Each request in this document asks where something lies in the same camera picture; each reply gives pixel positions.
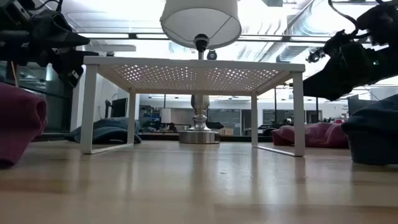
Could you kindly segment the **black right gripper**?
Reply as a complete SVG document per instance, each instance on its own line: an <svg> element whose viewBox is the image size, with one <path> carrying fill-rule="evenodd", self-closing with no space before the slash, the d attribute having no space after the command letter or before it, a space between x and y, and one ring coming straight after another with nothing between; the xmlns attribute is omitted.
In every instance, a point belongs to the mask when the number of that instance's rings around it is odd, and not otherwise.
<svg viewBox="0 0 398 224"><path fill-rule="evenodd" d="M347 87L371 85L398 75L398 40L388 47L367 49L344 30L323 48L330 56L325 68L303 81L303 95L335 101Z"/></svg>

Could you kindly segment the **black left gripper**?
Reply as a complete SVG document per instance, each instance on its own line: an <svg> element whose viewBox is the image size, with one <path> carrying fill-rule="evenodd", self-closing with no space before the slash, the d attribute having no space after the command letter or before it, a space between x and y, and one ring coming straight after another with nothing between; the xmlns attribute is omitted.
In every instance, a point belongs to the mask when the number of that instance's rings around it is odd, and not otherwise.
<svg viewBox="0 0 398 224"><path fill-rule="evenodd" d="M97 52L76 50L87 45L90 39L72 31L61 12L45 9L30 20L31 43L42 52L42 61L49 63L59 79L75 88L83 73L85 57L99 56Z"/></svg>

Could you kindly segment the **maroon pink cap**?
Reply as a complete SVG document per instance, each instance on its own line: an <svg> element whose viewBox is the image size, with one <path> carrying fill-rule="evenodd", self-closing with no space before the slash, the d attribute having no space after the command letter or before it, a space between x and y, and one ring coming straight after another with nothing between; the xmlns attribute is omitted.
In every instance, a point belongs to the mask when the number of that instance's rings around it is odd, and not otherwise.
<svg viewBox="0 0 398 224"><path fill-rule="evenodd" d="M16 86L0 83L0 169L20 160L47 123L46 100Z"/></svg>
<svg viewBox="0 0 398 224"><path fill-rule="evenodd" d="M293 126L282 126L271 131L276 146L293 146L295 129ZM348 137L338 123L313 123L305 125L305 146L329 149L349 148Z"/></svg>

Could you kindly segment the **black ceiling spotlight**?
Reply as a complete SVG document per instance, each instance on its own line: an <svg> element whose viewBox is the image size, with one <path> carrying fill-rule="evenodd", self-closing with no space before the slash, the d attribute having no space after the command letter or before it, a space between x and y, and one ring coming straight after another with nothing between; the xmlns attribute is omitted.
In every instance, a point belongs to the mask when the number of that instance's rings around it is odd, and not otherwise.
<svg viewBox="0 0 398 224"><path fill-rule="evenodd" d="M309 55L306 58L308 63L317 63L320 59L326 57L323 47L317 47L309 51Z"/></svg>

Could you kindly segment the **dark navy cap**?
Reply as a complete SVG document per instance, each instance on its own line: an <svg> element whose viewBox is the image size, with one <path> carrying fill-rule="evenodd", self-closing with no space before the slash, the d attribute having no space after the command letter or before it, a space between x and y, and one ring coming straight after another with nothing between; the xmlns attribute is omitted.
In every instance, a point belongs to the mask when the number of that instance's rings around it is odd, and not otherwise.
<svg viewBox="0 0 398 224"><path fill-rule="evenodd" d="M398 94L361 108L341 125L353 162L398 165Z"/></svg>

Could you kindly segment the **black computer monitor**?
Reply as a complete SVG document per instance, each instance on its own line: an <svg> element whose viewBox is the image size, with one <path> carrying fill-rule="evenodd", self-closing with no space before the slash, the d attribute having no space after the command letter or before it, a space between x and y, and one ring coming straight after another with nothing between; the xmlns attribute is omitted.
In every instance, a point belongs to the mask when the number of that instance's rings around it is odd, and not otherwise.
<svg viewBox="0 0 398 224"><path fill-rule="evenodd" d="M111 117L125 117L127 111L127 98L113 100L111 103Z"/></svg>

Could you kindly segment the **teal blue cap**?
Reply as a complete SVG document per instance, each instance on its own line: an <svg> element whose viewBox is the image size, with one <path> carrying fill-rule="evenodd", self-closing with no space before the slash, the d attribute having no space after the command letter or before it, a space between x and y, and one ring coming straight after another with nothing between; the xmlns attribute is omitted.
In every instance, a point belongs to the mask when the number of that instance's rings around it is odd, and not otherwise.
<svg viewBox="0 0 398 224"><path fill-rule="evenodd" d="M93 144L127 144L129 118L106 118L93 123ZM140 144L142 139L137 135L139 122L135 120L134 143ZM74 129L65 136L65 140L80 143L81 127Z"/></svg>

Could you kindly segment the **white perforated metal shelf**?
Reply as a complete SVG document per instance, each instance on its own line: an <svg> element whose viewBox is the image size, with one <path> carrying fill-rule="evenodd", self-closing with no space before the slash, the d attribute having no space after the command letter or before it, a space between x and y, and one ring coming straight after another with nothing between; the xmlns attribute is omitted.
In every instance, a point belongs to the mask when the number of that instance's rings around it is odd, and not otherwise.
<svg viewBox="0 0 398 224"><path fill-rule="evenodd" d="M295 135L294 151L290 155L302 157L305 154L303 64L99 56L85 57L84 63L86 77L80 138L80 150L84 154L112 150L111 147L93 149L97 75L102 75L129 93L128 146L134 144L136 95L156 93L251 97L251 144L257 147L257 97L292 80Z"/></svg>

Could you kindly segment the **silver lamp with white shade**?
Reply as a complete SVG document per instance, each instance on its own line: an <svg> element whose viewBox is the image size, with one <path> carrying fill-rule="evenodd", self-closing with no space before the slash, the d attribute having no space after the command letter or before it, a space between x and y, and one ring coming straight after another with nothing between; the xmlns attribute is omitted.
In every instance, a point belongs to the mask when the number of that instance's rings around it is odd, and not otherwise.
<svg viewBox="0 0 398 224"><path fill-rule="evenodd" d="M160 24L164 34L176 44L196 49L204 60L207 49L226 47L239 39L242 32L238 0L166 0ZM218 144L220 134L207 127L208 95L194 94L193 126L179 132L184 144Z"/></svg>

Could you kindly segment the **black table frame rail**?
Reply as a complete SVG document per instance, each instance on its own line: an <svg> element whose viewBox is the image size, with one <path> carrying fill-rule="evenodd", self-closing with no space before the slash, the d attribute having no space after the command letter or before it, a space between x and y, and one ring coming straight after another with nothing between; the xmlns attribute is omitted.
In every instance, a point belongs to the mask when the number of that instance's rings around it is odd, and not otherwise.
<svg viewBox="0 0 398 224"><path fill-rule="evenodd" d="M32 140L32 142L63 141L68 133L45 133ZM145 141L178 141L178 133L144 133L139 137ZM258 136L258 142L272 142L271 136ZM251 142L250 136L220 136L222 142Z"/></svg>

